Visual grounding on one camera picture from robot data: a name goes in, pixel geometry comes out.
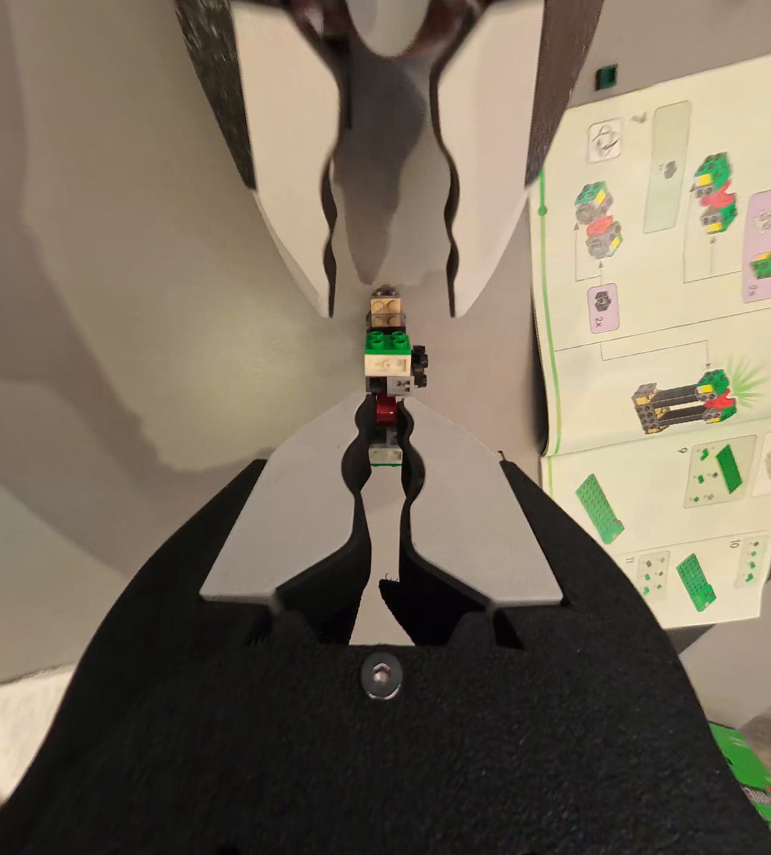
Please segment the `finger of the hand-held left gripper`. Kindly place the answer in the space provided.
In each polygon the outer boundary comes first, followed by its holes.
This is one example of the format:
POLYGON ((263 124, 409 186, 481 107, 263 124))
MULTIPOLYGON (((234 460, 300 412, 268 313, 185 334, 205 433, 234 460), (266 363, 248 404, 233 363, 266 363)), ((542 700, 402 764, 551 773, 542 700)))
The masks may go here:
POLYGON ((431 72, 432 126, 449 167, 449 312, 462 317, 496 271, 528 196, 527 160, 544 3, 467 12, 431 72))
POLYGON ((253 194, 296 284, 316 312, 335 310, 337 221, 331 178, 344 128, 337 57, 293 4, 232 2, 253 194))

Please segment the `grey desk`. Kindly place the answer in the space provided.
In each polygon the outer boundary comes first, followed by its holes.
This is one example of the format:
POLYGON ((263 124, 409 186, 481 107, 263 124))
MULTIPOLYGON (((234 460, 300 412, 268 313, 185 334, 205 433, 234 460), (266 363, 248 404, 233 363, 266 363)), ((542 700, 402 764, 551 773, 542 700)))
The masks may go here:
POLYGON ((64 668, 145 559, 350 391, 367 279, 420 284, 434 344, 446 168, 434 45, 362 45, 340 318, 318 319, 243 186, 171 2, 0 2, 0 683, 64 668))

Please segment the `green cardboard box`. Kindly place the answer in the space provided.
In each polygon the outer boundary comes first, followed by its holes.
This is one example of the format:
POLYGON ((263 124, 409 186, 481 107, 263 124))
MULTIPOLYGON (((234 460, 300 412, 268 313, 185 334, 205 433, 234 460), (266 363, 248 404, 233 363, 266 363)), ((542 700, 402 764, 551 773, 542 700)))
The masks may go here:
POLYGON ((743 734, 710 722, 715 743, 749 802, 771 831, 771 773, 743 734))

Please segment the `multicoloured toy brick model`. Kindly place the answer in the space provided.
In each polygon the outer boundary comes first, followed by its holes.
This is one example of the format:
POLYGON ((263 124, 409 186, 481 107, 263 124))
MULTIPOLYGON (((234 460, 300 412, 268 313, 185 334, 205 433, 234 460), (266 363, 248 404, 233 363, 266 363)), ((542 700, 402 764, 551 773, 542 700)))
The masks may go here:
POLYGON ((377 286, 370 295, 364 353, 366 391, 375 402, 372 467, 401 467, 398 402, 427 386, 428 368, 426 348, 408 336, 401 293, 394 285, 377 286))

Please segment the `pale green instruction booklet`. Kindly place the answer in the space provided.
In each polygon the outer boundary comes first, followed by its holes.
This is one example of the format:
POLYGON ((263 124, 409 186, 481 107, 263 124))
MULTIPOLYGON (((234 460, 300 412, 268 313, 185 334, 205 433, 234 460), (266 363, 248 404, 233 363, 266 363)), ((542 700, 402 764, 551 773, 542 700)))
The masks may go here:
POLYGON ((530 200, 545 491, 664 628, 771 568, 771 55, 568 110, 530 200))

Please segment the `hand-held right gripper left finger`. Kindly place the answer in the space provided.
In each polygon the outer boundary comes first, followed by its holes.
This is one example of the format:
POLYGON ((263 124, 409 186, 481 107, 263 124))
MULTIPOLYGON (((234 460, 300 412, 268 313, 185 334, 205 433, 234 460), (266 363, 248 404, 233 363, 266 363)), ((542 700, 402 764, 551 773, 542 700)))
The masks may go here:
POLYGON ((355 392, 279 445, 200 595, 297 611, 325 642, 347 643, 371 572, 362 490, 372 432, 373 399, 355 392))

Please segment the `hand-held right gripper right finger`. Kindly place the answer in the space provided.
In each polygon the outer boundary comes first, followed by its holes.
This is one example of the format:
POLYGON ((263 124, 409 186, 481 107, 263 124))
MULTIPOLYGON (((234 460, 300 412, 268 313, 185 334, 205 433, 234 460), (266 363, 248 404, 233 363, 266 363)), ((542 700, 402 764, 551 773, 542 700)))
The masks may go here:
POLYGON ((496 632, 507 610, 561 605, 498 455, 415 399, 400 404, 398 425, 398 576, 379 589, 412 643, 446 645, 466 615, 481 615, 496 632))

